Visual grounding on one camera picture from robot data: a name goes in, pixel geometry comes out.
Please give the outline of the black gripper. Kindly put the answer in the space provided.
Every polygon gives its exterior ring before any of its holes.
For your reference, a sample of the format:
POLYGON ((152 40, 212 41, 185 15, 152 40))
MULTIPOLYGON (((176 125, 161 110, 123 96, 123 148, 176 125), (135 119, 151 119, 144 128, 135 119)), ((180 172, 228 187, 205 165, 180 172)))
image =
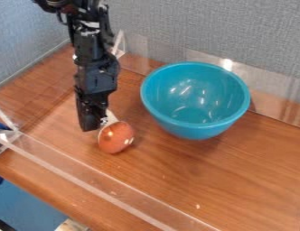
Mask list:
POLYGON ((108 97, 119 88, 120 62, 116 57, 78 67, 74 76, 77 109, 84 132, 97 130, 107 122, 108 97))

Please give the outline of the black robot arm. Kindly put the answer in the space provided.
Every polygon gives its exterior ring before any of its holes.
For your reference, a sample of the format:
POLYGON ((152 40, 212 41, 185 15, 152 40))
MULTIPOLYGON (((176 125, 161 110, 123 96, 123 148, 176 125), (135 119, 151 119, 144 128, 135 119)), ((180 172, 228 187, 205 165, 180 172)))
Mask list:
POLYGON ((69 27, 74 47, 74 91, 84 132, 107 122, 109 95, 119 88, 120 61, 112 53, 115 33, 105 0, 33 0, 69 27))

